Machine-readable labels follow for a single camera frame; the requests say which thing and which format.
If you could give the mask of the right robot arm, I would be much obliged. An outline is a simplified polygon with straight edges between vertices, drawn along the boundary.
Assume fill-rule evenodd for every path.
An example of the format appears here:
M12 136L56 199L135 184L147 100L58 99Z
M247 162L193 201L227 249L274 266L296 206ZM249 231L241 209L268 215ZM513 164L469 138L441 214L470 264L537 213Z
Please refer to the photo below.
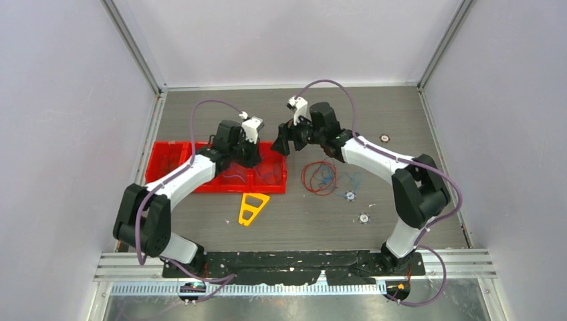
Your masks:
M390 183L398 221L383 243L378 259L390 274L401 273L415 252L416 242L428 223L448 206L451 197L435 161L422 154L417 158L391 152L358 133L342 128L331 105L311 106L303 98L291 98L287 107L292 119L278 126L271 149L290 154L309 144L341 163L358 166Z

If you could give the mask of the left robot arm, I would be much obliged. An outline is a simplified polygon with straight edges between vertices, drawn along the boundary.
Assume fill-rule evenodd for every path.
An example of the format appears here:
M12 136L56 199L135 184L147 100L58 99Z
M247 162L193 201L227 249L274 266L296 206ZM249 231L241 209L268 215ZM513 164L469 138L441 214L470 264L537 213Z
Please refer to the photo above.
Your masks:
M261 162L259 131L263 120L222 121L209 143L195 149L188 161L145 186L126 187L113 227L113 237L134 247L142 257L164 257L179 262L190 277L199 276L205 259L202 246L172 231L171 212L201 185L232 164L253 168Z

